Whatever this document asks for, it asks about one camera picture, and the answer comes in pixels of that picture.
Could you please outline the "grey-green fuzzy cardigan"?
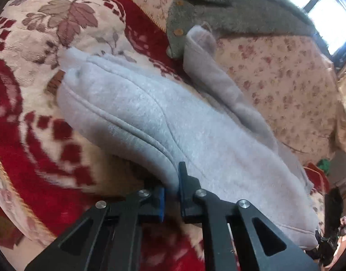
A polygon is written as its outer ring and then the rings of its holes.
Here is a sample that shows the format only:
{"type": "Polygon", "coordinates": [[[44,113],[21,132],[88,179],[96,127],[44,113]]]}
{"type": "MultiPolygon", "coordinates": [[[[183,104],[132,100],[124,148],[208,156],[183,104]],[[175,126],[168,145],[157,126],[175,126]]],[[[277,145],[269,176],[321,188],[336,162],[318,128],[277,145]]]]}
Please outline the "grey-green fuzzy cardigan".
{"type": "Polygon", "coordinates": [[[233,34],[315,35],[307,14],[290,0],[173,0],[166,22],[168,55],[182,57],[185,37],[206,25],[215,37],[233,34]]]}

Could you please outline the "beige curtain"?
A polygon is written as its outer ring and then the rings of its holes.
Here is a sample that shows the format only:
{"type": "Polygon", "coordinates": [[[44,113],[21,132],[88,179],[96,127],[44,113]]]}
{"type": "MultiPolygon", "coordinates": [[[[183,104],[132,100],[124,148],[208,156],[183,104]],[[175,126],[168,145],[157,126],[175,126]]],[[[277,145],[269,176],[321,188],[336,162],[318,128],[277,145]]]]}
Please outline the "beige curtain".
{"type": "Polygon", "coordinates": [[[336,117],[336,146],[346,153],[346,65],[339,73],[338,87],[338,106],[336,117]]]}

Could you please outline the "black fuzzy cloth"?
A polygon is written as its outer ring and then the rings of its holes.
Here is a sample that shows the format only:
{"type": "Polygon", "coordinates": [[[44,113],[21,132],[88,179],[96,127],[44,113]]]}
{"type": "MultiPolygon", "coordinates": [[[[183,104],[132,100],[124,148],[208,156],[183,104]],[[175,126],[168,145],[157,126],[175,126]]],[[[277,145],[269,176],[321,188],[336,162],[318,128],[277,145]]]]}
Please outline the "black fuzzy cloth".
{"type": "Polygon", "coordinates": [[[331,236],[340,226],[344,202],[338,187],[330,189],[325,195],[325,236],[331,236]]]}

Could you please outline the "light grey fleece pant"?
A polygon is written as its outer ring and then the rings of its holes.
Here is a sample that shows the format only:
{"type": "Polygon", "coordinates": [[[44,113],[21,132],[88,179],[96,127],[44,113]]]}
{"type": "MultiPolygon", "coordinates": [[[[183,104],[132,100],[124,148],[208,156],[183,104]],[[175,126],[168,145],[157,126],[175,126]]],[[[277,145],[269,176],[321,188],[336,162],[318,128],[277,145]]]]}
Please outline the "light grey fleece pant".
{"type": "Polygon", "coordinates": [[[317,246],[313,185],[296,156],[214,60],[200,26],[185,39],[183,68],[197,96],[120,56],[70,48],[60,58],[57,103],[66,122],[101,149],[153,173],[172,193],[178,164],[225,201],[249,200],[304,250],[317,246]]]}

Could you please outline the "red cream floral blanket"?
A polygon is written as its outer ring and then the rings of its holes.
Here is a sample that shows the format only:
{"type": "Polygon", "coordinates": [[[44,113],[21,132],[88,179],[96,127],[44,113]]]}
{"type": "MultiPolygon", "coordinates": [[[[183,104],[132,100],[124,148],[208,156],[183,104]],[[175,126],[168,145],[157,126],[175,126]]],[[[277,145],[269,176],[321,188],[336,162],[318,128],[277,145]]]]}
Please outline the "red cream floral blanket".
{"type": "Polygon", "coordinates": [[[12,0],[0,14],[0,206],[34,243],[52,243],[95,201],[151,176],[73,130],[53,79],[70,47],[114,54],[192,90],[162,28],[132,0],[12,0]]]}

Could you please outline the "green cloth item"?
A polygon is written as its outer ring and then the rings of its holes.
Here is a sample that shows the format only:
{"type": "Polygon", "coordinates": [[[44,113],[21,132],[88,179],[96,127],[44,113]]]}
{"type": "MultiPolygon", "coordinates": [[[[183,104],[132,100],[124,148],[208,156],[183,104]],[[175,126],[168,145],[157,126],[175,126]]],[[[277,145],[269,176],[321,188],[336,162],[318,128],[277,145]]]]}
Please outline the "green cloth item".
{"type": "Polygon", "coordinates": [[[330,164],[331,164],[330,160],[328,160],[328,159],[321,159],[317,163],[317,167],[319,169],[321,169],[326,176],[328,176],[329,175],[329,170],[330,170],[330,164]]]}

